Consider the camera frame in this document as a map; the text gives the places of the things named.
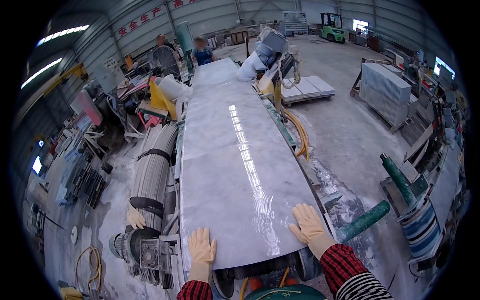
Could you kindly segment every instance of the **blue apron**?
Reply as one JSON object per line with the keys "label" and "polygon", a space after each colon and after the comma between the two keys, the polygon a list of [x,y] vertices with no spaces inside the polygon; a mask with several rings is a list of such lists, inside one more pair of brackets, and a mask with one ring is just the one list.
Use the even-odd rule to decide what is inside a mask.
{"label": "blue apron", "polygon": [[212,62],[212,58],[210,57],[210,54],[208,54],[208,51],[205,49],[203,51],[197,50],[197,53],[195,54],[195,58],[197,58],[197,63],[199,66]]}

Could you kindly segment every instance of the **industrial fan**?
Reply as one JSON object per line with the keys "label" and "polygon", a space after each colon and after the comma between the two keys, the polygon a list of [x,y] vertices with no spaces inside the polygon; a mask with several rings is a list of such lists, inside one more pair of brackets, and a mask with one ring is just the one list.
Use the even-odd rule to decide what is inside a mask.
{"label": "industrial fan", "polygon": [[152,59],[153,65],[162,69],[163,77],[173,74],[175,79],[180,79],[180,70],[175,59],[175,52],[170,47],[158,47],[153,51]]}

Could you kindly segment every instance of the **yellow rubber glove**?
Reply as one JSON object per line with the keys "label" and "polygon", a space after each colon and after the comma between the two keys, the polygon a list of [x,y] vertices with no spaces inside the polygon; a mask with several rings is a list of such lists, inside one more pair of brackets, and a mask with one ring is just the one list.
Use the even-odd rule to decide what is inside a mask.
{"label": "yellow rubber glove", "polygon": [[188,248],[192,256],[192,266],[187,281],[199,280],[209,283],[216,254],[216,239],[213,239],[210,245],[210,231],[208,228],[199,227],[188,237]]}
{"label": "yellow rubber glove", "polygon": [[292,214],[300,228],[289,224],[290,231],[302,242],[308,245],[313,255],[320,260],[325,251],[337,242],[324,229],[324,224],[313,206],[297,204],[292,208]]}
{"label": "yellow rubber glove", "polygon": [[133,227],[133,229],[141,228],[143,229],[146,226],[144,216],[135,209],[131,204],[129,204],[127,212],[128,223]]}

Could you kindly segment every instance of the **yellow hose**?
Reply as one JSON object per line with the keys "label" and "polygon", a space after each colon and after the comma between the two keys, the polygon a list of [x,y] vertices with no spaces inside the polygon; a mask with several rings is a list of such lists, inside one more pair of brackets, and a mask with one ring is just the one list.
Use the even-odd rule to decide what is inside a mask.
{"label": "yellow hose", "polygon": [[282,281],[280,281],[280,285],[278,286],[279,288],[283,288],[283,284],[285,283],[285,278],[287,278],[288,270],[290,267],[287,267],[285,272],[283,273]]}
{"label": "yellow hose", "polygon": [[[78,277],[77,277],[78,262],[80,261],[80,257],[82,257],[82,255],[87,250],[90,250],[90,252],[88,253],[88,263],[90,265],[90,268],[94,272],[96,272],[95,276],[93,276],[92,278],[90,278],[88,280],[87,288],[88,288],[88,291],[90,291],[90,282],[92,282],[95,279],[98,279],[98,284],[96,286],[96,289],[97,289],[97,291],[99,291],[100,290],[100,285],[102,284],[102,276],[101,276],[102,275],[102,263],[101,263],[101,260],[100,260],[100,252],[98,252],[98,249],[95,248],[95,247],[89,246],[88,248],[83,250],[82,253],[80,253],[80,255],[78,256],[77,264],[75,265],[75,282],[77,284],[77,288],[80,288],[80,285],[78,284]],[[96,267],[95,268],[92,265],[92,253],[95,255],[95,259],[96,259]]]}
{"label": "yellow hose", "polygon": [[243,300],[243,294],[245,293],[245,288],[247,287],[247,282],[248,282],[248,277],[245,278],[245,280],[243,281],[243,284],[241,285],[240,300]]}
{"label": "yellow hose", "polygon": [[300,150],[297,152],[297,156],[302,155],[304,152],[306,153],[307,157],[307,162],[310,160],[310,153],[308,152],[308,136],[305,128],[303,125],[300,123],[300,121],[295,117],[291,112],[289,112],[287,109],[283,108],[283,111],[287,115],[287,119],[290,120],[293,125],[295,125],[295,128],[297,128],[297,131],[299,132],[300,135],[300,141],[301,141],[301,146]]}

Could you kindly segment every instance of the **striped sleeve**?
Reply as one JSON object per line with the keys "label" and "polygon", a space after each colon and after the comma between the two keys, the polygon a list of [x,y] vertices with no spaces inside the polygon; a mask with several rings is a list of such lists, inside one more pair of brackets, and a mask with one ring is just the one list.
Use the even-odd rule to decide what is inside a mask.
{"label": "striped sleeve", "polygon": [[203,281],[187,281],[177,295],[177,300],[211,300],[213,299],[210,285]]}
{"label": "striped sleeve", "polygon": [[335,244],[328,248],[320,264],[336,300],[391,299],[388,291],[347,245]]}

